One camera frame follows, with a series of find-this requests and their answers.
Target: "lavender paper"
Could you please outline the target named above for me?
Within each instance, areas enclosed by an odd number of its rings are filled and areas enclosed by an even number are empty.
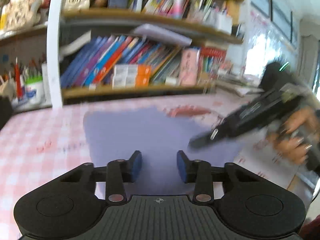
[[[194,185],[184,184],[180,179],[178,150],[183,150],[191,160],[205,160],[212,166],[223,167],[232,162],[242,148],[238,142],[222,141],[197,152],[188,148],[191,137],[207,130],[192,119],[167,117],[156,108],[89,112],[84,117],[84,131],[95,167],[116,159],[129,159],[135,150],[142,152],[140,175],[135,183],[125,186],[127,196],[189,194]]]

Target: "white pole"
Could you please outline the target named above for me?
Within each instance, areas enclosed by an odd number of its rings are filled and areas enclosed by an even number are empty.
[[[63,0],[51,0],[47,28],[48,81],[52,108],[62,108],[59,71],[59,28]]]

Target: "pink checkered tablecloth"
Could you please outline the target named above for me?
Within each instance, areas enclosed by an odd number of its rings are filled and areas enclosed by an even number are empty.
[[[13,116],[0,131],[0,240],[16,240],[20,231],[13,208],[20,197],[74,167],[91,162],[83,117],[88,111],[123,111],[156,106],[170,112],[192,105],[214,114],[195,119],[211,126],[216,114],[226,116],[247,103],[223,90],[216,94],[126,99],[43,109]]]

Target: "pink book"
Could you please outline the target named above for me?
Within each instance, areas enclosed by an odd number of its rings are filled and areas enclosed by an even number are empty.
[[[198,77],[199,49],[184,49],[180,63],[179,81],[181,86],[194,86]]]

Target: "table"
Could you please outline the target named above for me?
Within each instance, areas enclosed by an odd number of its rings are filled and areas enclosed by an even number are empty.
[[[193,116],[196,122],[212,126],[217,118],[228,115],[252,98],[240,98],[217,89],[215,94],[209,95],[115,100],[65,106],[59,110],[42,109],[13,116],[0,131],[0,240],[20,237],[12,212],[20,197],[91,161],[83,130],[83,117],[88,111],[123,111],[156,106],[160,111],[175,115],[179,109],[185,109],[183,106],[196,106],[192,107],[198,111]],[[242,165],[243,160],[237,158],[235,162]],[[306,208],[311,202],[317,180],[314,174],[299,168],[289,186],[304,201]]]

